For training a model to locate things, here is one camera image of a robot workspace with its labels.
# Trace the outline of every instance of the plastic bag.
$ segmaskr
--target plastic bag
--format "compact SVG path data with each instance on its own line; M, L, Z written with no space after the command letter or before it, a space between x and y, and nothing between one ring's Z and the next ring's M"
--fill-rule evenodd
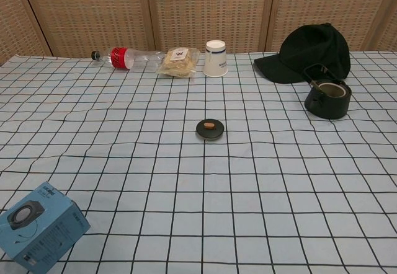
M190 77L196 72L199 55L200 51L195 48L172 48L164 57L157 72L173 77Z

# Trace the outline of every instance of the blue box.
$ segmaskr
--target blue box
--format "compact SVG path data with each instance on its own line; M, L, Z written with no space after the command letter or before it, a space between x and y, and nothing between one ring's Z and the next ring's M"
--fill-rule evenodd
M90 228L77 204L48 182L0 215L0 247L34 274L44 274Z

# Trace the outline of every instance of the bottle cap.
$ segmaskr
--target bottle cap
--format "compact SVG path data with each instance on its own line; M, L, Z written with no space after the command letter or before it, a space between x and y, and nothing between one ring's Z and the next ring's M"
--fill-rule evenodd
M205 119L196 126L196 133L203 139L214 140L220 138L225 127L219 120Z
M92 51L91 52L91 58L92 58L92 60L99 60L100 59L99 51Z

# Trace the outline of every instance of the white paper cup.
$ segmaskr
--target white paper cup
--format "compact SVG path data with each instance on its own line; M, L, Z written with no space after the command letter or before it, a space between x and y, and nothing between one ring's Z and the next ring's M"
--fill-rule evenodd
M210 40L205 45L204 74L208 77L222 77L228 72L226 64L226 43Z

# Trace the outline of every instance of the wicker screen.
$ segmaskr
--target wicker screen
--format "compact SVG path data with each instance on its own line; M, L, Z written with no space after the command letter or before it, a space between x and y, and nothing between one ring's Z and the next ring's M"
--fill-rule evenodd
M148 2L142 0L30 0L54 55L89 57L96 48L154 48Z
M37 22L26 5L26 0L0 0L0 65L15 54L49 55Z
M381 51L397 51L397 11L383 32L377 49Z
M267 51L279 51L285 37L305 24L330 22L350 50L361 50L382 0L274 0Z
M162 50L175 46L203 50L206 41L219 39L226 42L228 52L258 51L262 18L268 20L265 0L150 0L150 4L156 47Z

